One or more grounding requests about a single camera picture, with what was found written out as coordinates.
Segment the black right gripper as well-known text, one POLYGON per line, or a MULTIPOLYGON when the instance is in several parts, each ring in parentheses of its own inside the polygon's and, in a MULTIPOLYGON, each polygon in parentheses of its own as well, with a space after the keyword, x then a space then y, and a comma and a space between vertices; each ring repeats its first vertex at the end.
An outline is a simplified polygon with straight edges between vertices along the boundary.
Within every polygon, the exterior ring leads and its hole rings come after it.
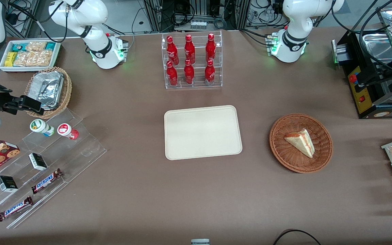
POLYGON ((42 116, 45 111, 42 108, 41 102, 30 98, 28 96, 21 96, 21 98, 17 98, 11 96, 10 93, 2 92, 2 90, 7 90, 7 88, 3 88, 0 85, 0 111, 16 114, 17 111, 27 111, 30 113, 35 113, 42 116))

